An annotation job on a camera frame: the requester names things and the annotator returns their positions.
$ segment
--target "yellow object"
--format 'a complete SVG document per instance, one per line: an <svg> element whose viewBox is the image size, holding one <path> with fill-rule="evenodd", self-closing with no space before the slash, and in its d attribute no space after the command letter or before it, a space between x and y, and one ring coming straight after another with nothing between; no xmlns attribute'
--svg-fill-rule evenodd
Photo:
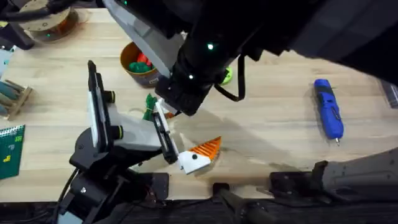
<svg viewBox="0 0 398 224"><path fill-rule="evenodd" d="M123 132L122 132L122 126L119 126L119 138L122 138Z"/></svg>
<svg viewBox="0 0 398 224"><path fill-rule="evenodd" d="M189 151L197 153L199 155L207 156L210 158L210 160L213 160L216 157L218 150L220 149L220 145L221 136L205 142L199 146L193 147Z"/></svg>
<svg viewBox="0 0 398 224"><path fill-rule="evenodd" d="M0 27L6 27L8 22L0 21Z"/></svg>
<svg viewBox="0 0 398 224"><path fill-rule="evenodd" d="M11 160L11 155L8 155L2 162L9 162Z"/></svg>

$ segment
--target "yellow tape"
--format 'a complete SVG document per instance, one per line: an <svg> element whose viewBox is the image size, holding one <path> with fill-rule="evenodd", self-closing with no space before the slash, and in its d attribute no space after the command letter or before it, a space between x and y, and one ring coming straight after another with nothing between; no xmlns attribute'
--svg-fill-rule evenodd
<svg viewBox="0 0 398 224"><path fill-rule="evenodd" d="M122 138L122 126L119 126L119 139Z"/></svg>

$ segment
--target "black cable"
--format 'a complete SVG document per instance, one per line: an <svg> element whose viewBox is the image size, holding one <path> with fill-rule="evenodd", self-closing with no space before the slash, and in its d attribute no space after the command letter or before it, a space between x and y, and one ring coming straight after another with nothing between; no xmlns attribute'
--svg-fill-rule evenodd
<svg viewBox="0 0 398 224"><path fill-rule="evenodd" d="M215 84L214 87L218 92L232 101L239 102L244 99L246 96L246 84L244 81L244 55L241 55L238 58L238 96L226 91L219 84Z"/></svg>
<svg viewBox="0 0 398 224"><path fill-rule="evenodd" d="M29 222L34 222L36 220L39 220L43 217L45 217L46 215L50 215L50 212L45 212L43 214L37 215L35 217L32 217L30 219L26 219L26 220L8 220L8 221L1 221L1 224L18 224L18 223L29 223Z"/></svg>
<svg viewBox="0 0 398 224"><path fill-rule="evenodd" d="M65 194L66 194L66 192L68 190L68 187L69 187L70 183L72 182L73 178L75 178L75 176L76 176L78 171L79 170L76 168L72 172L72 174L70 175L67 183L65 184L65 186L62 189L60 197L58 198L58 201L57 201L57 205L55 206L53 214L52 214L52 221L51 221L52 224L57 224L57 222L58 222L58 212L60 210L60 203L61 203L62 199L65 197Z"/></svg>

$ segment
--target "black knob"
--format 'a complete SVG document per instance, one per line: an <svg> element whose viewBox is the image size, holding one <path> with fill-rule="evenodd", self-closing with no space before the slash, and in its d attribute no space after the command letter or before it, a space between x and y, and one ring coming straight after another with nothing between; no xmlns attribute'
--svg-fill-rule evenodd
<svg viewBox="0 0 398 224"><path fill-rule="evenodd" d="M104 91L104 98L106 103L114 103L116 100L116 94L114 91Z"/></svg>
<svg viewBox="0 0 398 224"><path fill-rule="evenodd" d="M119 140L123 138L123 127L119 126L111 126L111 135L114 140Z"/></svg>

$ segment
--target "orange and white object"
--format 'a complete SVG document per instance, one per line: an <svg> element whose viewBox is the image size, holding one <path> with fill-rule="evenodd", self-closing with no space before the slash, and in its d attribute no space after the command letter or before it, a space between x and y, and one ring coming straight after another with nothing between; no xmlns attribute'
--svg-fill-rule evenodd
<svg viewBox="0 0 398 224"><path fill-rule="evenodd" d="M220 149L221 137L181 152L178 160L186 174L210 165Z"/></svg>
<svg viewBox="0 0 398 224"><path fill-rule="evenodd" d="M221 144L221 136L213 140L210 140L208 142L205 142L199 146L193 147L189 151L199 155L207 156L212 161L216 157L218 150L220 149L220 144Z"/></svg>

